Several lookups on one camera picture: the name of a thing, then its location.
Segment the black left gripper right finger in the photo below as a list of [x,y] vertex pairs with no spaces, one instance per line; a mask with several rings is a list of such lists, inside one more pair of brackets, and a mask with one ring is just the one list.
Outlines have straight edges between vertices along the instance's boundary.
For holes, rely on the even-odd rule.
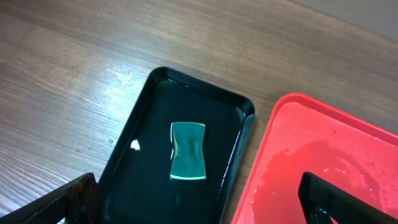
[[298,197],[308,224],[397,224],[396,218],[310,172],[303,173]]

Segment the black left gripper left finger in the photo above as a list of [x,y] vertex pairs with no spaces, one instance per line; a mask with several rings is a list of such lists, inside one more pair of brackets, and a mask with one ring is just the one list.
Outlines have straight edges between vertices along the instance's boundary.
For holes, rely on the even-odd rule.
[[1,223],[96,223],[100,191],[95,176],[86,173],[3,217]]

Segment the green yellow sponge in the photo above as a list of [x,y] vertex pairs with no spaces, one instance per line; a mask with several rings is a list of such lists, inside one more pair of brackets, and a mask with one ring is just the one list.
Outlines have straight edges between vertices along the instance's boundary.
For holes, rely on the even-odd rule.
[[205,180],[206,167],[203,155],[203,139],[206,126],[194,122],[173,122],[173,144],[170,178],[177,180]]

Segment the black plastic tray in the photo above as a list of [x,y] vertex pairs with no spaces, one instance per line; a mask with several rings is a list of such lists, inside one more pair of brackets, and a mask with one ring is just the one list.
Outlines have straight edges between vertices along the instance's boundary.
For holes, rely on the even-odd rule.
[[[151,71],[99,179],[98,223],[219,223],[254,115],[244,96],[171,68]],[[202,180],[170,176],[179,122],[205,127]]]

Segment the red plastic tray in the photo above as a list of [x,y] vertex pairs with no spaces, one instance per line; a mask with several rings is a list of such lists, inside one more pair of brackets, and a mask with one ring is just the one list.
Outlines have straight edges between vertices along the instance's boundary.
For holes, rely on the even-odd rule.
[[304,172],[397,216],[397,135],[291,93],[274,106],[233,222],[304,223]]

